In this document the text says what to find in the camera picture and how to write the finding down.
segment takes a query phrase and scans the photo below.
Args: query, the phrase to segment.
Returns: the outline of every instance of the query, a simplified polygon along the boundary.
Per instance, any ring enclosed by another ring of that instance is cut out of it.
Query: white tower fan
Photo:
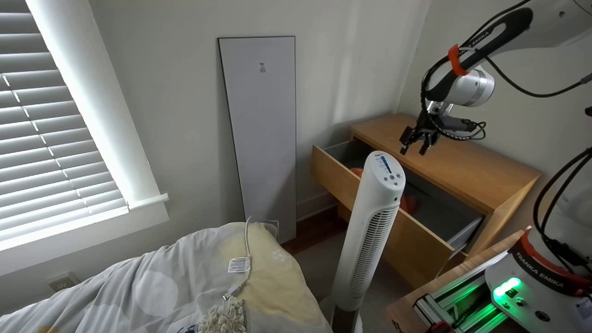
[[[385,152],[366,158],[333,293],[324,304],[337,333],[363,331],[359,309],[385,250],[405,189],[402,165]]]

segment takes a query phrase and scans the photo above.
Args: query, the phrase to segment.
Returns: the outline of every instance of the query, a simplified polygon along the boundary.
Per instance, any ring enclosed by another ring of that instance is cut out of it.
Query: window blinds
[[[2,0],[0,241],[113,209],[126,202],[32,13]]]

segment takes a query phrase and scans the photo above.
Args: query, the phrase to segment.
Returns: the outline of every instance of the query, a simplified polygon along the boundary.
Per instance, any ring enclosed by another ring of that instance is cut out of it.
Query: electronic device
[[[322,302],[337,333],[363,331],[359,309],[385,250],[405,189],[402,165],[372,152],[361,174],[331,296]]]
[[[481,63],[489,63],[509,85],[533,98],[559,97],[588,84],[592,74],[555,93],[531,93],[514,84],[490,56],[563,45],[590,34],[590,28],[592,0],[522,0],[500,11],[427,71],[416,126],[400,137],[402,154],[416,141],[424,141],[420,154],[426,154],[440,135],[453,141],[485,137],[485,122],[452,115],[453,106],[481,106],[494,93],[494,78]],[[590,171],[585,172],[585,182],[574,182],[590,159],[592,148],[551,178],[535,202],[535,230],[483,272],[490,306],[527,331],[592,331]],[[540,217],[544,196],[559,180],[563,183]]]

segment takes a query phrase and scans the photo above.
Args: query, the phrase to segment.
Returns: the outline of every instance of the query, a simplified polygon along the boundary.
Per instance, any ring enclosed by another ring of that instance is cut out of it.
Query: white wall
[[[400,102],[429,0],[91,0],[170,222],[0,278],[0,313],[200,228],[242,217],[217,37],[296,35],[298,215],[326,204],[313,145]]]
[[[481,23],[511,4],[516,2],[433,2],[398,109],[416,115],[424,72],[452,45],[463,43]],[[557,91],[592,71],[592,37],[588,35],[559,48],[500,54],[494,60],[524,87],[537,93]],[[535,100],[516,93],[496,76],[496,93],[489,104],[474,109],[457,108],[455,115],[487,121],[489,137],[481,145],[542,171],[546,182],[568,159],[590,146],[592,119],[587,119],[583,113],[588,106],[592,106],[590,85],[551,100]],[[505,233],[531,224],[531,204],[533,195],[516,213]]]

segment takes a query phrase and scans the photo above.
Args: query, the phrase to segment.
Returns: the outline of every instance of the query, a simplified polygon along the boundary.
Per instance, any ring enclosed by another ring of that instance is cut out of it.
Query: open drawer
[[[361,169],[372,152],[361,141],[331,148],[313,148],[313,176],[346,209],[352,211]],[[407,172],[407,187],[418,209],[400,209],[383,259],[413,287],[433,280],[448,259],[463,250],[481,224],[481,217],[431,183]]]

